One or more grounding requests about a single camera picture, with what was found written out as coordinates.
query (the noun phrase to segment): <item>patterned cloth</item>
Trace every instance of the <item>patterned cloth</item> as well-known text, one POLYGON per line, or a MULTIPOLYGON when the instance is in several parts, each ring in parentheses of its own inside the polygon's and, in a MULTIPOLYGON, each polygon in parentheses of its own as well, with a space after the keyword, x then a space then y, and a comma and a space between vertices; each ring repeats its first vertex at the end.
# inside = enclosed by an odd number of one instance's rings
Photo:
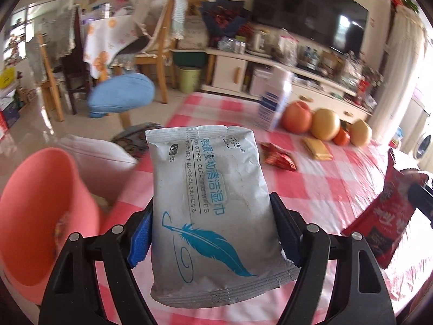
POLYGON ((33 78, 36 84, 40 85, 47 81, 47 72, 45 71, 37 36, 34 36, 29 42, 25 43, 25 54, 29 58, 30 68, 33 71, 33 78))
POLYGON ((172 36, 176 39, 183 39, 183 26, 185 25, 185 13, 188 7, 188 0, 175 0, 172 16, 172 36))
POLYGON ((136 24, 130 15, 91 22, 84 48, 84 61, 90 64, 91 76, 98 79, 117 53, 137 39, 136 24))
MULTIPOLYGON (((194 93, 181 106, 167 127, 225 125, 254 130, 259 142, 272 142, 293 154, 298 171, 291 172, 262 164, 269 192, 276 191, 287 208, 301 213, 307 223, 317 223, 328 233, 339 234, 382 191, 389 147, 369 145, 358 149, 352 145, 325 146, 333 155, 331 161, 312 160, 301 139, 282 129, 267 132, 254 123, 258 104, 239 99, 194 93)), ((397 169, 416 167, 414 160, 395 151, 397 169)), ((147 153, 137 166, 132 179, 113 208, 104 228, 123 223, 116 211, 144 209, 153 196, 153 174, 147 153)), ((395 312, 400 311, 420 289, 433 269, 433 230, 429 221, 415 211, 390 266, 382 271, 395 312)), ((207 309, 170 308, 150 297, 153 283, 151 258, 133 269, 134 277, 149 309, 159 325, 274 325, 281 315, 295 282, 269 291, 251 300, 224 307, 207 309)), ((119 319, 108 292, 103 266, 98 265, 98 280, 107 315, 119 319)), ((330 301, 336 261, 328 263, 322 297, 313 323, 322 321, 330 301)))
POLYGON ((50 36, 52 42, 56 43, 56 58, 69 55, 75 48, 74 21, 75 12, 81 17, 79 5, 72 6, 71 9, 61 13, 54 21, 52 26, 53 33, 50 36))

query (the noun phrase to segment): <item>yellow bag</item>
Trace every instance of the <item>yellow bag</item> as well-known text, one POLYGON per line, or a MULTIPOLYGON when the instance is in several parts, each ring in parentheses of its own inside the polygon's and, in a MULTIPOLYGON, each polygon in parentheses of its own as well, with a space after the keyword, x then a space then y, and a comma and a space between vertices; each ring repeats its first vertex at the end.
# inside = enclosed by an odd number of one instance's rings
POLYGON ((0 89, 6 88, 16 77, 15 67, 7 68, 0 75, 0 89))

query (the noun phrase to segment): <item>chair cushion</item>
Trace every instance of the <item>chair cushion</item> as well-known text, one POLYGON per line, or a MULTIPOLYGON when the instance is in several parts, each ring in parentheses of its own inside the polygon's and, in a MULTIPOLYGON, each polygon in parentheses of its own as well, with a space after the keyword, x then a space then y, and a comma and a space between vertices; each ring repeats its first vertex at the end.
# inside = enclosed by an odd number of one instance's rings
POLYGON ((89 96, 89 116, 99 118, 148 105, 155 95, 155 85, 143 74, 130 73, 113 77, 94 87, 89 96))

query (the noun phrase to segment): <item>curtain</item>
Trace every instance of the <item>curtain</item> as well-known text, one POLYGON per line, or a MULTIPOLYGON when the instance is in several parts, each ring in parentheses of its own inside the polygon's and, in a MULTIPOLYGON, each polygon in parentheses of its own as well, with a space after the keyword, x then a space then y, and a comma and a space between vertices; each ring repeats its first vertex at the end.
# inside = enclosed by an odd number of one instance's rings
POLYGON ((388 46, 384 83, 369 120, 373 139, 385 145, 397 131, 408 108, 417 81, 416 69, 423 62, 427 47, 424 24, 415 12, 397 6, 388 46))

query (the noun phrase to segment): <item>tv cabinet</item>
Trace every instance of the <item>tv cabinet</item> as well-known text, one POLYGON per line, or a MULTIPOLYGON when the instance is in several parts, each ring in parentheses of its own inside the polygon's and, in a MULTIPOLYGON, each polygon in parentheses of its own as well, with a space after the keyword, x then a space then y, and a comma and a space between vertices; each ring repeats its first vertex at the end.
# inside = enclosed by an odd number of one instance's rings
POLYGON ((336 93, 340 96, 344 96, 344 94, 347 93, 354 96, 356 95, 355 92, 314 73, 249 54, 235 54, 212 48, 207 48, 205 52, 208 54, 209 60, 206 82, 201 87, 203 91, 259 101, 259 96, 242 91, 247 63, 254 62, 272 67, 282 67, 295 74, 317 81, 323 88, 323 91, 320 91, 316 88, 292 84, 292 93, 289 96, 288 103, 301 100, 306 102, 313 111, 319 108, 331 109, 335 111, 342 120, 349 123, 354 123, 358 119, 367 120, 371 115, 371 113, 363 107, 337 99, 330 94, 336 93))

